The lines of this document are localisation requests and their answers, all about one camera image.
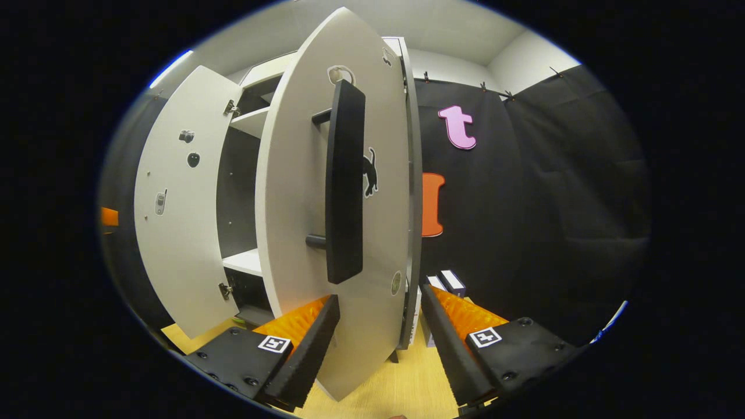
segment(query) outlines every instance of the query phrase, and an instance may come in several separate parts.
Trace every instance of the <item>white wall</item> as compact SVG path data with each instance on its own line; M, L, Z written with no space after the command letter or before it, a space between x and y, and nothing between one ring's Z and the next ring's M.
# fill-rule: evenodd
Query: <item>white wall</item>
M415 78L424 78L427 72L430 80L451 81L480 87L486 82L488 90L503 92L492 73L484 67L449 55L436 54L409 48L409 58Z
M549 66L562 72L578 65L580 62L561 48L526 30L494 57L488 69L498 86L516 94L555 75Z

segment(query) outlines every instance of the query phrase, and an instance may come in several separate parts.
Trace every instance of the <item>orange foam pad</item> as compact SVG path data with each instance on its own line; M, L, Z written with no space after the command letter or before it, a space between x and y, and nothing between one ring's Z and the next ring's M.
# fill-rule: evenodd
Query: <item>orange foam pad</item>
M466 349L468 349L469 352L471 352L471 349L468 348L468 345L466 344L466 338L469 333L509 323L498 315L482 309L476 304L464 300L455 294L445 292L433 286L430 287L432 288L435 297L437 297L440 302L440 305L445 309L445 313L453 324L455 332L458 334L458 338L463 345L466 346Z
M290 356L292 356L329 297L331 295L326 295L318 300L307 303L302 307L275 318L269 323L255 328L253 331L262 335L290 339L292 341Z
M105 226L117 227L119 225L119 211L101 207L101 222Z
M437 222L437 208L440 187L445 178L440 174L422 173L422 237L434 237L443 233L443 226Z

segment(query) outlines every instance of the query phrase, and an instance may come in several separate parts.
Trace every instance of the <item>black cat sticker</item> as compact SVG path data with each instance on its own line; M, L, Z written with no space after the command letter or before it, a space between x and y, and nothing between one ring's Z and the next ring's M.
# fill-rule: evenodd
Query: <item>black cat sticker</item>
M367 188L364 190L365 198L373 196L378 191L378 169L375 167L375 150L372 147L369 147L368 150L370 150L369 159L364 154L362 155L365 158L362 162L362 175L367 178Z

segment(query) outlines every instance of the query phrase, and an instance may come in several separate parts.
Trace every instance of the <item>cabinet door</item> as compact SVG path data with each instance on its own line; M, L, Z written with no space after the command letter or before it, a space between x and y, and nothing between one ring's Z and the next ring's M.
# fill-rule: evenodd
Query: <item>cabinet door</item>
M142 150L135 182L140 256L158 298L189 338L238 312L218 243L218 167L241 87L197 67L168 99ZM182 131L190 131L182 136Z
M311 117L332 107L331 68L351 72L365 95L363 152L368 163L374 160L377 174L372 188L369 182L375 179L362 177L358 192L363 269L338 285L327 277L326 252L305 243L308 234L328 233L329 123L316 126ZM369 25L342 7L293 57L261 136L256 233L267 296L275 316L323 295L339 296L341 319L317 375L335 400L375 372L401 335L409 229L406 115L399 58ZM362 164L362 159L350 164ZM392 287L396 275L399 286Z

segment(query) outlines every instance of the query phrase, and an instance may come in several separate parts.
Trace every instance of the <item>orange letter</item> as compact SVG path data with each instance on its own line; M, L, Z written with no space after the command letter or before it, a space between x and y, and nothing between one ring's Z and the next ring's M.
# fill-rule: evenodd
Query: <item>orange letter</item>
M445 178L435 173L422 173L422 237L435 237L443 233L437 222L437 201Z

